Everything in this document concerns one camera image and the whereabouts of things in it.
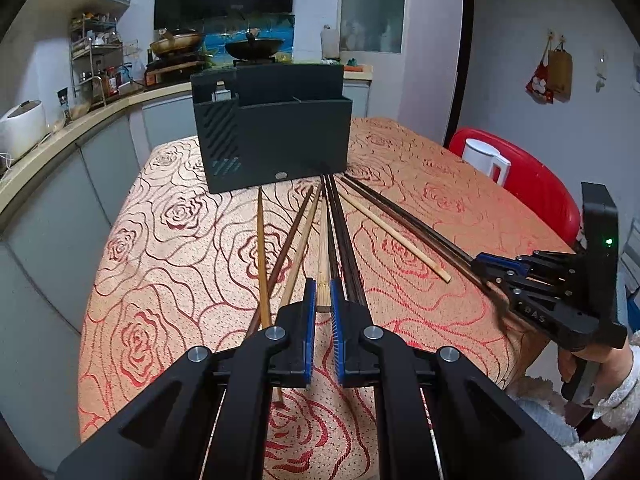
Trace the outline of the person's right hand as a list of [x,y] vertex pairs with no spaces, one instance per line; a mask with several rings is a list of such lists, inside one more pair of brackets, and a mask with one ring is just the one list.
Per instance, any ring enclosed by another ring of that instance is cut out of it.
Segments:
[[559,348],[562,396],[577,405],[596,405],[625,381],[633,366],[629,339],[622,348],[606,344],[590,344],[577,352]]

